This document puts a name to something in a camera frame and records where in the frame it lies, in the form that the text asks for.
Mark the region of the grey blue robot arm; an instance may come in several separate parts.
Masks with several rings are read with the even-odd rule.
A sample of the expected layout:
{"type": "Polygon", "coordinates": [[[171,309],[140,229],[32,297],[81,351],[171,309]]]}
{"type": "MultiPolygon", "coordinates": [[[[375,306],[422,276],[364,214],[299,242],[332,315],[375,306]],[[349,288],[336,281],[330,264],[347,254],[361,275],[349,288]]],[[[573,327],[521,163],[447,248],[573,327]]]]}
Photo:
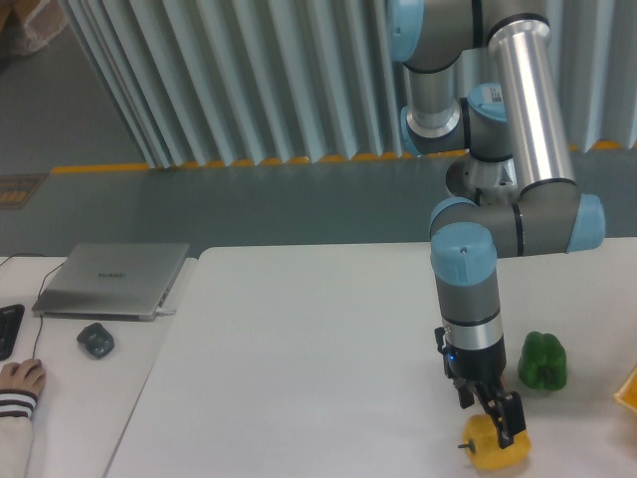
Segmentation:
{"type": "Polygon", "coordinates": [[[441,326],[435,337],[462,407],[480,403],[496,443],[525,431],[506,390],[501,258],[598,247],[605,217],[574,177],[541,1],[391,1],[391,58],[407,73],[400,114],[415,155],[461,149],[429,222],[441,326]]]}

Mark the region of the person's hand on mouse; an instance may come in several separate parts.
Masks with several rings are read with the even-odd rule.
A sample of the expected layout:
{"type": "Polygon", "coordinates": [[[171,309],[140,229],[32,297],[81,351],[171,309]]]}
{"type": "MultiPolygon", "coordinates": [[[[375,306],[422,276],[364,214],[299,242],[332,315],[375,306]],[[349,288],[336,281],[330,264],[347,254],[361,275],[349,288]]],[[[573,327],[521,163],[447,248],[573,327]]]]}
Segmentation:
{"type": "Polygon", "coordinates": [[[46,384],[46,370],[37,358],[22,362],[8,362],[1,367],[2,391],[32,395],[38,399],[46,384]]]}

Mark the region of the white striped sleeve forearm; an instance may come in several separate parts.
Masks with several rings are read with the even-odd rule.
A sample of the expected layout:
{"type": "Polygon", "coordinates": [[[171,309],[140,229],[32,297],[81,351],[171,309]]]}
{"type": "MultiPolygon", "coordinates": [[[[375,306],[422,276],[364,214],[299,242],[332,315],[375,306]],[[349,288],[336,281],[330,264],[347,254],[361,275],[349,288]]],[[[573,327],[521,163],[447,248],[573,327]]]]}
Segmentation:
{"type": "Polygon", "coordinates": [[[1,476],[25,477],[34,439],[32,415],[35,394],[17,389],[1,390],[1,476]]]}

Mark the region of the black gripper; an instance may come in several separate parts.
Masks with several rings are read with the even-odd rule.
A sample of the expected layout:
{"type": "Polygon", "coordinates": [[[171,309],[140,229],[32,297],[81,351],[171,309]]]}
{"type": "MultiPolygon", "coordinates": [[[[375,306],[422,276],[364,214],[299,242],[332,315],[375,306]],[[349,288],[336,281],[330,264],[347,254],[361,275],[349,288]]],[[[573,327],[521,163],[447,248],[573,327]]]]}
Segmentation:
{"type": "Polygon", "coordinates": [[[521,396],[504,390],[502,375],[507,363],[504,334],[501,326],[488,339],[481,327],[478,343],[470,349],[458,346],[446,338],[447,332],[460,329],[438,327],[434,330],[438,352],[443,357],[443,369],[448,378],[455,379],[459,405],[466,409],[474,404],[474,394],[468,382],[476,384],[476,396],[496,428],[500,447],[512,446],[515,437],[527,429],[521,396]]]}

